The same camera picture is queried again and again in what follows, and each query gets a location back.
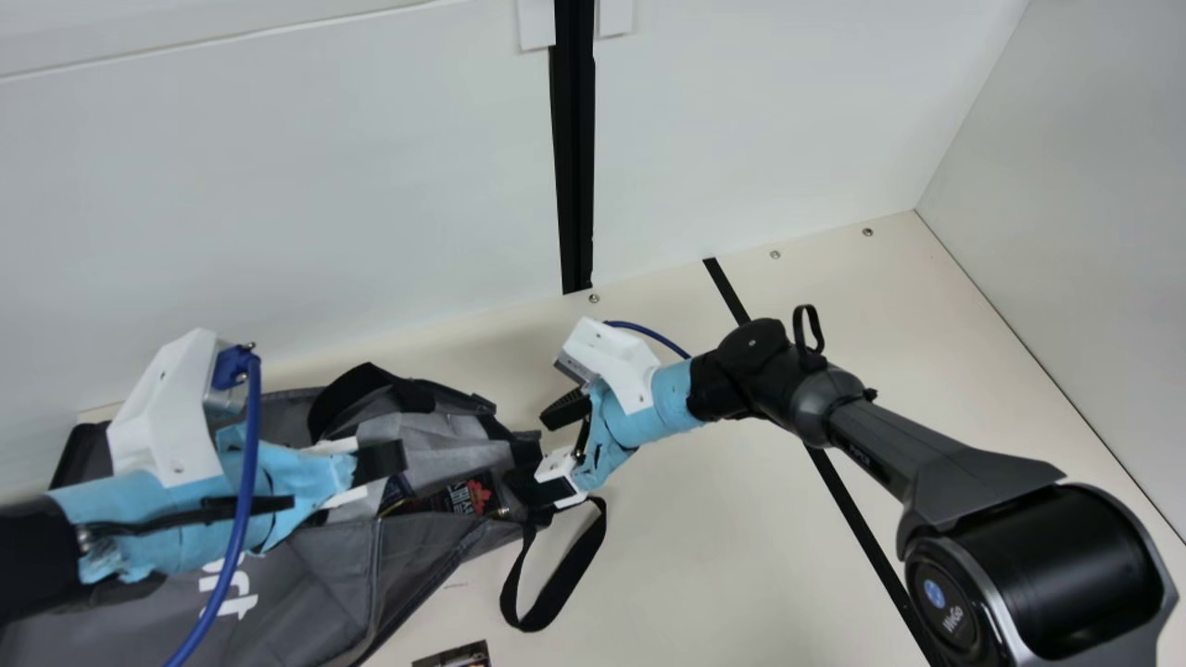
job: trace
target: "black strap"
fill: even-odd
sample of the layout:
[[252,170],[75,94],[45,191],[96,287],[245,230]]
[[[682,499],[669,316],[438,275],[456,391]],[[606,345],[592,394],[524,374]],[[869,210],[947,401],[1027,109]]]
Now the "black strap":
[[403,450],[403,440],[390,440],[376,445],[358,447],[355,452],[353,478],[350,487],[362,487],[377,479],[385,479],[408,469],[408,453]]
[[585,576],[585,571],[588,570],[589,564],[593,563],[593,557],[597,555],[598,550],[601,548],[601,542],[605,540],[606,506],[605,501],[597,496],[589,496],[588,502],[597,506],[600,512],[599,516],[585,529],[585,533],[581,534],[573,547],[568,550],[565,559],[560,561],[556,571],[551,573],[551,578],[543,585],[543,590],[540,591],[540,597],[536,598],[535,604],[519,618],[519,576],[523,573],[523,561],[527,559],[527,552],[531,550],[531,544],[535,541],[536,534],[534,521],[528,521],[523,525],[523,551],[519,552],[518,558],[515,560],[515,566],[511,567],[510,573],[506,576],[506,583],[503,584],[503,595],[498,598],[503,618],[512,628],[518,628],[524,633],[538,633],[550,625],[565,608],[568,597],[573,595],[573,590],[576,589],[576,584]]
[[383,370],[374,363],[362,363],[342,374],[318,394],[308,408],[308,434],[313,442],[321,439],[342,413],[370,394],[388,389],[403,412],[428,413],[436,409],[432,392],[412,380]]
[[[803,336],[803,316],[808,316],[811,325],[811,336],[816,339],[815,348],[808,348],[806,338]],[[791,325],[795,330],[795,349],[799,352],[799,368],[804,373],[816,373],[828,368],[828,358],[823,356],[823,326],[820,325],[820,313],[811,304],[804,304],[795,309],[791,316]]]

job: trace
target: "black handle loop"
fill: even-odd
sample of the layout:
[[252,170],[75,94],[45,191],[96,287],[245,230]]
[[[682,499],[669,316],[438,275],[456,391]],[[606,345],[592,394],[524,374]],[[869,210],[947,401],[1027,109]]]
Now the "black handle loop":
[[556,571],[551,573],[551,578],[543,585],[543,590],[540,591],[540,597],[536,598],[535,604],[519,618],[519,576],[523,573],[523,561],[527,559],[527,552],[531,550],[531,542],[535,541],[536,535],[536,526],[533,521],[523,525],[523,551],[519,552],[518,558],[515,560],[515,566],[511,567],[510,573],[506,576],[506,583],[503,584],[503,593],[498,598],[498,606],[502,609],[503,618],[512,628],[517,628],[524,633],[538,633],[550,625],[561,610],[565,609],[565,604],[576,589],[576,584],[580,583],[581,577],[585,576],[585,571],[593,563],[593,557],[597,555],[598,550],[601,548],[601,542],[605,540],[606,506],[605,501],[597,496],[589,496],[588,502],[597,506],[599,510],[598,517],[585,529],[585,533],[581,534],[573,547],[568,550],[565,559],[560,561]]
[[[803,316],[806,315],[811,326],[811,336],[816,341],[815,348],[808,348],[806,338],[803,336]],[[795,309],[791,316],[791,326],[795,330],[795,349],[799,354],[799,368],[804,373],[815,373],[828,368],[828,358],[823,356],[823,328],[820,325],[820,313],[811,304],[804,304]]]

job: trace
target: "white wall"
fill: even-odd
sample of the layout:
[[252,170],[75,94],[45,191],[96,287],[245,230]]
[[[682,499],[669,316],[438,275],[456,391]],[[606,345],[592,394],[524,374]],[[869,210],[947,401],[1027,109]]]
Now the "white wall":
[[[594,281],[912,208],[1024,4],[639,0]],[[279,361],[559,291],[547,55],[425,7],[0,76],[0,489],[192,326]]]
[[1179,534],[1184,25],[1178,0],[1034,0],[919,207]]

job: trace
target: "white bracket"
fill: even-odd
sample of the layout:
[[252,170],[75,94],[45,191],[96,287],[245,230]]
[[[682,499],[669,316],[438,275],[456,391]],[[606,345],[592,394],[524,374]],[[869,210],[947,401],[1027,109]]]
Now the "white bracket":
[[195,329],[157,352],[107,428],[115,475],[147,470],[172,488],[223,474],[203,407],[221,347]]
[[[554,479],[565,479],[569,487],[576,489],[576,484],[573,483],[574,470],[576,470],[576,459],[573,458],[572,447],[556,450],[540,462],[540,466],[535,469],[535,481],[542,484]],[[589,497],[587,491],[576,489],[576,495],[560,498],[553,504],[556,506],[556,509],[565,509],[585,502],[587,497]]]
[[[555,0],[518,0],[519,49],[535,51],[555,46]],[[618,37],[635,31],[635,0],[598,0],[598,37]]]
[[620,329],[582,317],[556,363],[586,382],[605,380],[626,414],[655,405],[651,377],[662,362],[645,341]]

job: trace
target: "bag handle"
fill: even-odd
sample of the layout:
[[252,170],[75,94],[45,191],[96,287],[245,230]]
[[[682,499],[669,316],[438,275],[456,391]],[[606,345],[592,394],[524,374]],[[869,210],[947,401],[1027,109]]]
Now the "bag handle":
[[320,440],[342,413],[380,389],[388,389],[403,412],[428,413],[436,409],[436,398],[432,392],[374,363],[362,363],[343,373],[313,400],[305,420],[312,442]]
[[531,544],[535,541],[536,535],[536,525],[534,521],[528,520],[523,523],[523,551],[519,552],[518,558],[515,560],[515,566],[506,574],[506,583],[503,584],[503,593],[498,598],[498,606],[502,609],[503,618],[512,628],[517,628],[524,633],[538,633],[550,625],[561,610],[565,609],[565,604],[576,589],[576,584],[580,583],[581,577],[585,576],[585,571],[593,563],[593,557],[597,555],[598,550],[601,548],[601,542],[605,540],[606,504],[605,500],[597,496],[589,496],[587,502],[597,506],[599,512],[598,517],[585,529],[585,533],[573,544],[572,548],[568,550],[563,560],[556,566],[556,571],[551,573],[551,578],[543,585],[543,590],[540,591],[540,597],[536,598],[535,604],[519,618],[519,576],[523,573],[523,561],[527,559],[527,552],[531,550]]

